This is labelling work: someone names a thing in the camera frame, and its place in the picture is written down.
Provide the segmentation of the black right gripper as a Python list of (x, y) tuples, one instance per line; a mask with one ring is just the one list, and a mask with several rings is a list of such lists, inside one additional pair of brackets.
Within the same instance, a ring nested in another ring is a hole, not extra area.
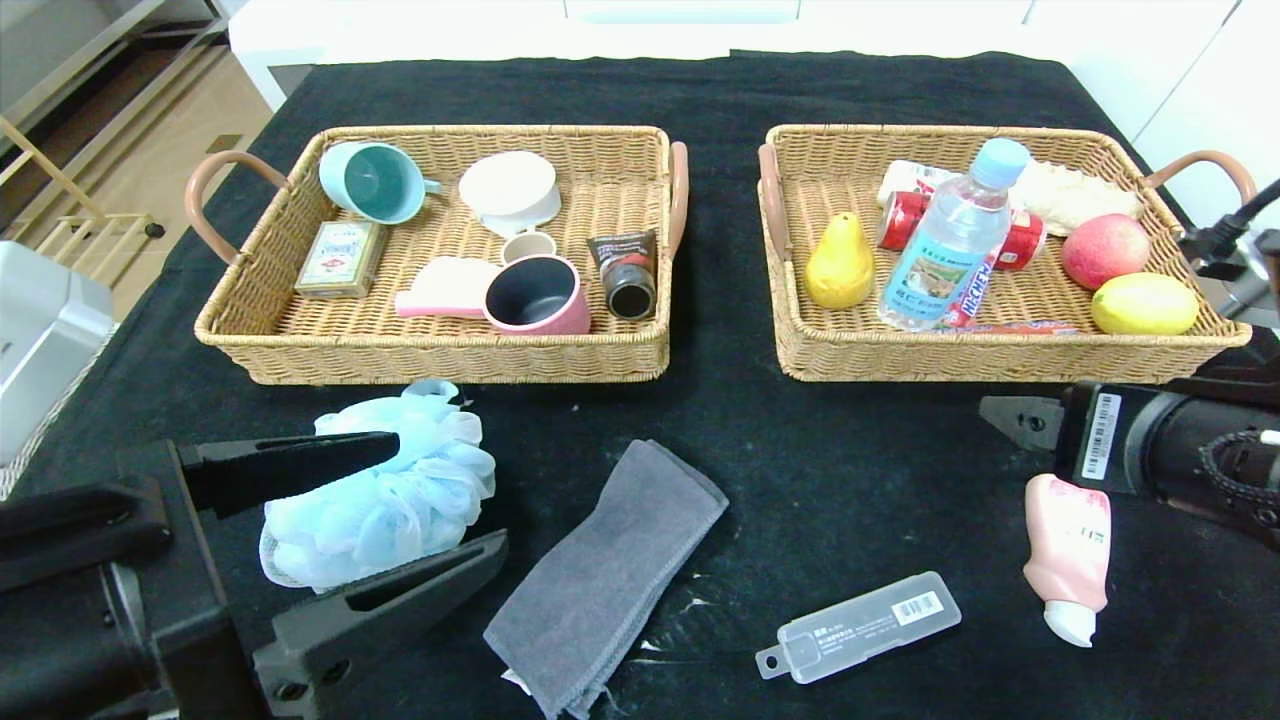
[(1144, 386), (1082, 382), (1060, 400), (986, 396), (979, 416), (1028, 451), (1055, 451), (1055, 471), (1114, 495), (1188, 497), (1194, 455), (1219, 405)]

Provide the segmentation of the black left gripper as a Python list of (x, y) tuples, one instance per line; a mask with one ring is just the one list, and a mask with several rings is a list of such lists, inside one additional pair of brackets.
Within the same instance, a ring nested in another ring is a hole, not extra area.
[(332, 719), (502, 569), (494, 530), (271, 620), (250, 670), (197, 510), (220, 519), (393, 459), (394, 432), (122, 452), (111, 473), (3, 505), (5, 719)]

